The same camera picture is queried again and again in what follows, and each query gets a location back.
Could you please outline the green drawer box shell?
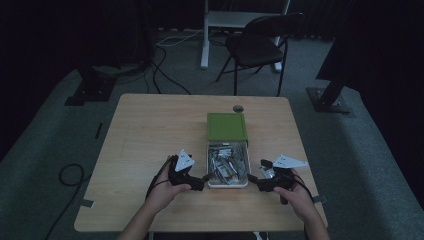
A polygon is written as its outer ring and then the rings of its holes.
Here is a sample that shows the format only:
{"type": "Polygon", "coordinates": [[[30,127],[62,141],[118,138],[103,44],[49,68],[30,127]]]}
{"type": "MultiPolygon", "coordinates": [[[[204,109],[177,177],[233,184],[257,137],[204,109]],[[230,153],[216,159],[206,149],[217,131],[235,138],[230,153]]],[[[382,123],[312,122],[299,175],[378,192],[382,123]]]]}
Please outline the green drawer box shell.
{"type": "Polygon", "coordinates": [[[209,141],[247,141],[245,117],[239,113],[208,113],[207,139],[209,141]]]}

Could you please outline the black stand with base plate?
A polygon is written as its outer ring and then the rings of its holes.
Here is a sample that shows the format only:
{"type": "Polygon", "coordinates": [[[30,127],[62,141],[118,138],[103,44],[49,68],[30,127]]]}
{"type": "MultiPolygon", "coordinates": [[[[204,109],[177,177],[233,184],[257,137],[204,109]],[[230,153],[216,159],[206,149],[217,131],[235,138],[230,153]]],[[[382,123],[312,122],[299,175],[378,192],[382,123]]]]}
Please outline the black stand with base plate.
{"type": "Polygon", "coordinates": [[[330,81],[326,88],[308,87],[306,89],[316,112],[340,113],[348,115],[352,113],[341,96],[344,81],[330,81]]]}
{"type": "Polygon", "coordinates": [[[86,102],[108,102],[114,89],[116,78],[101,76],[91,66],[78,67],[81,82],[72,96],[65,101],[66,106],[83,106],[86,102]]]}

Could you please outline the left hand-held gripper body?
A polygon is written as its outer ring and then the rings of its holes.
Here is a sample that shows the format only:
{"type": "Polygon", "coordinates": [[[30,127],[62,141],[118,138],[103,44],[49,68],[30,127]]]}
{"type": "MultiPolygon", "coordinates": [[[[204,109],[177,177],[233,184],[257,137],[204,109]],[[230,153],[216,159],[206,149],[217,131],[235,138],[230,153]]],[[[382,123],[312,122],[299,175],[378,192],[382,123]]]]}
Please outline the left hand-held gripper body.
{"type": "Polygon", "coordinates": [[[168,179],[173,186],[180,184],[193,185],[193,177],[189,175],[189,171],[195,161],[191,156],[182,149],[178,155],[173,155],[170,158],[170,166],[168,171],[168,179]]]}

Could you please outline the black folding chair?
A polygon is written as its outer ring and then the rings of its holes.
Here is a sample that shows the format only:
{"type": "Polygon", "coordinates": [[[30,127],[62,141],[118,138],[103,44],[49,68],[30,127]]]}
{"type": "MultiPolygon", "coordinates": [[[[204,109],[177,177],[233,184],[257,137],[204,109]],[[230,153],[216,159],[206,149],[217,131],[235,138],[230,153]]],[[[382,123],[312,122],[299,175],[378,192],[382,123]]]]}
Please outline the black folding chair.
{"type": "Polygon", "coordinates": [[[225,40],[229,56],[222,67],[216,81],[223,74],[233,73],[233,94],[238,91],[238,72],[257,68],[258,73],[264,66],[281,63],[279,84],[276,96],[281,94],[288,53],[288,38],[295,35],[303,21],[304,14],[300,12],[287,15],[263,16],[251,20],[238,35],[225,40]]]}

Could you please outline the person's left hand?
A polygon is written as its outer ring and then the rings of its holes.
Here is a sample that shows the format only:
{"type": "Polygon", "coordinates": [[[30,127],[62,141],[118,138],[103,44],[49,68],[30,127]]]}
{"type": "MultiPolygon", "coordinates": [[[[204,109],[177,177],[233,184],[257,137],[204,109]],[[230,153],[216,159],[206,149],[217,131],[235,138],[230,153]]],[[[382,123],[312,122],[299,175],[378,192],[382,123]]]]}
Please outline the person's left hand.
{"type": "Polygon", "coordinates": [[[152,186],[149,188],[145,199],[145,202],[151,204],[157,213],[166,208],[178,194],[191,189],[191,186],[188,184],[176,186],[171,184],[168,179],[169,166],[169,161],[166,161],[160,168],[158,174],[154,177],[152,186]]]}

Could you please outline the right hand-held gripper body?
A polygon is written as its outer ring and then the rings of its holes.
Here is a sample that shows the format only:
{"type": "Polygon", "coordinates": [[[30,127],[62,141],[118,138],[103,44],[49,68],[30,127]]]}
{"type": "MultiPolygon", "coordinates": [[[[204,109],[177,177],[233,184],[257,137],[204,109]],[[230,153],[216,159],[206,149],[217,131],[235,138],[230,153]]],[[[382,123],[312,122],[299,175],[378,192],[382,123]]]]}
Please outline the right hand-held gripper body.
{"type": "Polygon", "coordinates": [[[260,163],[260,171],[266,181],[259,185],[266,186],[265,192],[270,192],[275,187],[289,190],[295,183],[292,169],[308,166],[307,161],[298,160],[283,154],[278,156],[274,161],[262,159],[260,163]]]}

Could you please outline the person's right hand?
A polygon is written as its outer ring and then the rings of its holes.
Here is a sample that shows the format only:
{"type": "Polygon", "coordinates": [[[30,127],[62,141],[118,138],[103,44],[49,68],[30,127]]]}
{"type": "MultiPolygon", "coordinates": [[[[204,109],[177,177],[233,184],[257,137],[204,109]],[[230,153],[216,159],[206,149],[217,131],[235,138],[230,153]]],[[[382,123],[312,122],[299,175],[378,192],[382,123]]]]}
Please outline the person's right hand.
{"type": "Polygon", "coordinates": [[[275,187],[274,191],[281,197],[285,198],[292,206],[296,216],[305,224],[313,223],[320,215],[317,212],[309,192],[300,185],[303,180],[295,169],[292,169],[297,183],[291,190],[286,190],[281,187],[275,187]]]}

